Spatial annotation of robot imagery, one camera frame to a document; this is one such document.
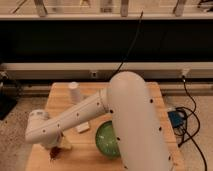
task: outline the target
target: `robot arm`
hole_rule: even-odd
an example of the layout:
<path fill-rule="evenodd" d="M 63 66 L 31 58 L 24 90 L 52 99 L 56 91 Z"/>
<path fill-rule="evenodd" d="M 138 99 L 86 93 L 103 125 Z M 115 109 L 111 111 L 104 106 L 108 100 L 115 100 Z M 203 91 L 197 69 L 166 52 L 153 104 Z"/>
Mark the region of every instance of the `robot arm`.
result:
<path fill-rule="evenodd" d="M 106 89 L 100 90 L 52 119 L 49 119 L 48 113 L 44 110 L 34 110 L 28 118 L 25 139 L 29 143 L 40 143 L 57 138 L 63 131 L 107 111 Z"/>
<path fill-rule="evenodd" d="M 148 88 L 144 80 L 132 72 L 115 75 L 107 89 L 83 100 L 58 117 L 48 119 L 45 112 L 32 112 L 26 140 L 31 143 L 52 140 L 62 131 L 96 118 L 108 110 L 112 114 L 113 127 L 126 170 L 173 169 Z"/>

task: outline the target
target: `floor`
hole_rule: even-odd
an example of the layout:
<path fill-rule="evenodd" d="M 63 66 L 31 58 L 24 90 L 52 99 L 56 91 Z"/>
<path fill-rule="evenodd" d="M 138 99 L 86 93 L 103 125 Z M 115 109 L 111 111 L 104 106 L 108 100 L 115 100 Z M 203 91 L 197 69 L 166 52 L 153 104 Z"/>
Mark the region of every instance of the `floor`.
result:
<path fill-rule="evenodd" d="M 46 97 L 20 98 L 17 106 L 4 121 L 0 121 L 0 171 L 24 171 L 31 145 L 24 142 L 24 131 L 27 124 L 28 113 L 37 108 L 44 108 Z M 165 96 L 167 106 L 192 107 L 186 96 Z M 201 130 L 195 140 L 200 145 L 207 158 L 208 170 L 213 171 L 213 96 L 196 96 L 197 114 L 201 120 Z M 192 130 L 196 123 L 190 120 Z M 202 171 L 203 163 L 194 145 L 189 142 L 182 148 L 187 171 Z"/>

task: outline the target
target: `wooden table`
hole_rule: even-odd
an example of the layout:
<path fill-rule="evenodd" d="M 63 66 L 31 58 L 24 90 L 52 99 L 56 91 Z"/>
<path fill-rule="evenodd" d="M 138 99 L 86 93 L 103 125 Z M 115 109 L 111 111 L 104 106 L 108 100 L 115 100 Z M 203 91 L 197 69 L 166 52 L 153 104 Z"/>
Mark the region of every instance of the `wooden table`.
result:
<path fill-rule="evenodd" d="M 154 82 L 147 84 L 172 155 L 175 171 L 184 171 L 183 159 L 167 117 L 159 86 Z M 85 96 L 89 96 L 106 85 L 107 83 L 80 83 L 80 88 Z M 55 117 L 70 106 L 72 102 L 69 98 L 68 83 L 54 83 L 45 110 L 51 117 Z M 107 114 L 90 121 L 91 129 L 82 134 L 78 134 L 74 128 L 65 131 L 64 134 L 72 143 L 73 149 L 62 151 L 57 160 L 50 161 L 49 151 L 39 144 L 33 145 L 26 171 L 124 171 L 120 158 L 113 160 L 106 158 L 95 145 L 96 130 L 103 122 L 110 119 L 110 114 Z"/>

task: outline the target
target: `black mat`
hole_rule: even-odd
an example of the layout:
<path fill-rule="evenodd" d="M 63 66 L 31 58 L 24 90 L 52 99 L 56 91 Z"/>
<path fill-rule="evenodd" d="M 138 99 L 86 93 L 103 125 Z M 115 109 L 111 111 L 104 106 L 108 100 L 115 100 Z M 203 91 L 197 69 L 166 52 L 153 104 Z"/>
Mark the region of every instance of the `black mat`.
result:
<path fill-rule="evenodd" d="M 17 101 L 4 94 L 0 94 L 0 120 L 3 120 L 7 114 L 17 104 Z"/>

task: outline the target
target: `electrical outlet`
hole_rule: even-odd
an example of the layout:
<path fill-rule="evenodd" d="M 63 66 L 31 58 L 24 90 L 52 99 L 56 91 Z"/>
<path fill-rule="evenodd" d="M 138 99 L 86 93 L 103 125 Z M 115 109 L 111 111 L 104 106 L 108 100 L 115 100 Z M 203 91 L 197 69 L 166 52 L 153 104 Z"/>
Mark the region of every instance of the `electrical outlet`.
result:
<path fill-rule="evenodd" d="M 92 79 L 98 79 L 98 71 L 97 70 L 90 71 L 90 75 L 91 75 Z"/>
<path fill-rule="evenodd" d="M 181 70 L 181 77 L 184 76 L 184 77 L 187 77 L 188 73 L 190 72 L 190 69 L 188 68 L 184 68 Z"/>
<path fill-rule="evenodd" d="M 1 79 L 8 79 L 8 75 L 6 71 L 0 71 L 0 77 Z"/>

